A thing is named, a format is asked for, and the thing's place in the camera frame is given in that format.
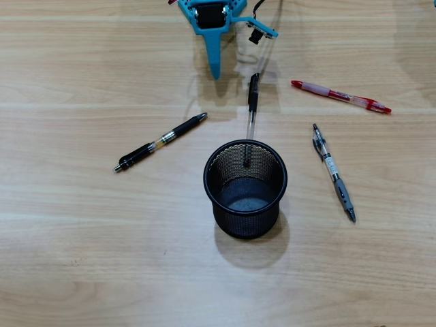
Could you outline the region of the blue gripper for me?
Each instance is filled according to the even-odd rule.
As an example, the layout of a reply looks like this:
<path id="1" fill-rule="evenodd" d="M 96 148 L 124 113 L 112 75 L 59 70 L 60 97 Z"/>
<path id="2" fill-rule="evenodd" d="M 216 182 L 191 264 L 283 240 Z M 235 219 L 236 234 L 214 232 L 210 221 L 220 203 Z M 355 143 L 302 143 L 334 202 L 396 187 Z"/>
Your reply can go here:
<path id="1" fill-rule="evenodd" d="M 186 1 L 186 17 L 195 34 L 204 39 L 215 80 L 221 76 L 221 36 L 228 32 L 235 16 L 238 16 L 238 1 Z"/>

